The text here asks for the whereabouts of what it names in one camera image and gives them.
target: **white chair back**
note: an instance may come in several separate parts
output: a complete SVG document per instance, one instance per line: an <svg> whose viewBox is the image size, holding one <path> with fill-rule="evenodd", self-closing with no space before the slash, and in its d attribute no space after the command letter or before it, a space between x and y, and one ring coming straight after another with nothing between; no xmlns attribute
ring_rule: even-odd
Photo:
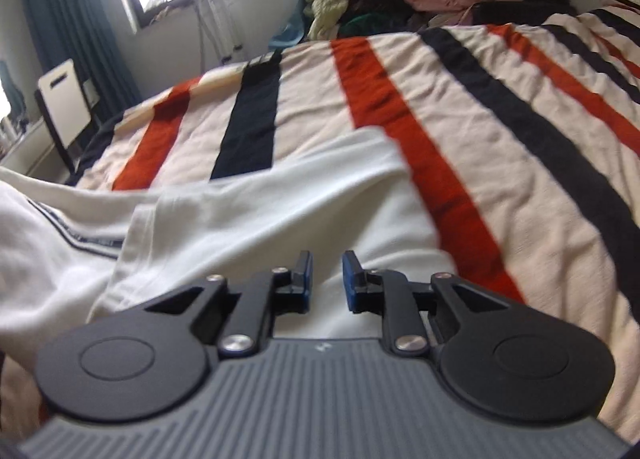
<svg viewBox="0 0 640 459"><path fill-rule="evenodd" d="M91 122L74 61L67 60L46 73L38 80L38 89L66 149Z"/></svg>

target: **chair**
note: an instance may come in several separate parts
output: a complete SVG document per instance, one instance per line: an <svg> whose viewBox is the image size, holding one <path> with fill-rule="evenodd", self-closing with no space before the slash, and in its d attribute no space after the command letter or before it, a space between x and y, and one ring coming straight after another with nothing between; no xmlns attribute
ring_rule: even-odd
<svg viewBox="0 0 640 459"><path fill-rule="evenodd" d="M68 147L92 120L73 60L67 60L40 78L35 98L56 150L73 174L76 165Z"/></svg>

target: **silver screw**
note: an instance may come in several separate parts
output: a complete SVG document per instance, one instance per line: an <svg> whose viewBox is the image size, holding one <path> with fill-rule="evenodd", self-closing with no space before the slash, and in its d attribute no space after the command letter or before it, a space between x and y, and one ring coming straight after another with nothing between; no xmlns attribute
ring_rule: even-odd
<svg viewBox="0 0 640 459"><path fill-rule="evenodd" d="M396 347L401 351L421 351L426 346L426 338L417 334L407 334L396 340Z"/></svg>
<svg viewBox="0 0 640 459"><path fill-rule="evenodd" d="M220 346L230 353L241 353L254 344L251 337L246 334L232 334L222 339Z"/></svg>

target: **teal curtain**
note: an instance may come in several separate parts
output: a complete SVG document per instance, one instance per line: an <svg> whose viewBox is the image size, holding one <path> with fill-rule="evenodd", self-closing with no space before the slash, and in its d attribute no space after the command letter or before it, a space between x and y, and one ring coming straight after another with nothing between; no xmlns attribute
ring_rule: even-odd
<svg viewBox="0 0 640 459"><path fill-rule="evenodd" d="M79 80L91 78L97 88L94 113L101 121L140 102L100 0L22 2L43 69L73 59Z"/></svg>

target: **round black pad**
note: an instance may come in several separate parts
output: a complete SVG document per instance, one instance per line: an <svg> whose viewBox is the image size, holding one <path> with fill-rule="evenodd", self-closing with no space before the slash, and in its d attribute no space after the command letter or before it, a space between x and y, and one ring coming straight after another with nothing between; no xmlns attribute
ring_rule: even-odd
<svg viewBox="0 0 640 459"><path fill-rule="evenodd" d="M595 336L522 306L466 317L442 350L440 371L482 412L550 424L597 414L615 366Z"/></svg>
<svg viewBox="0 0 640 459"><path fill-rule="evenodd" d="M35 375L56 412L123 423L186 399L209 370L180 317L132 311L66 333L38 354Z"/></svg>
<svg viewBox="0 0 640 459"><path fill-rule="evenodd" d="M80 355L80 366L94 378L123 381L145 373L155 358L154 348L142 340L109 338L87 347Z"/></svg>
<svg viewBox="0 0 640 459"><path fill-rule="evenodd" d="M522 378L551 378L569 363L569 354L552 340L540 336L514 336L501 342L495 360L505 371Z"/></svg>

